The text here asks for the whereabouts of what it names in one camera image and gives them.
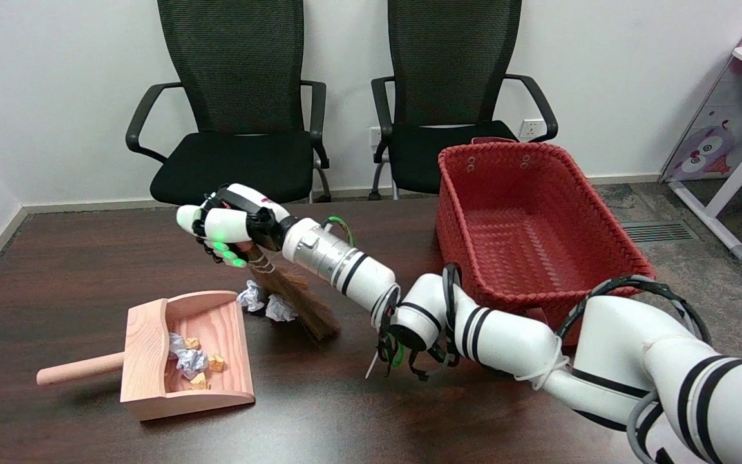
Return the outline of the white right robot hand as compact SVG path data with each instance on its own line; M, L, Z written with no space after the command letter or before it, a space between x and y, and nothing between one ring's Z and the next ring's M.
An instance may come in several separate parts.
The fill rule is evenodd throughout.
M206 196L199 206L183 205L176 211L178 226L195 236L215 262L251 266L260 273L274 269L265 250L280 251L298 221L280 204L239 183Z

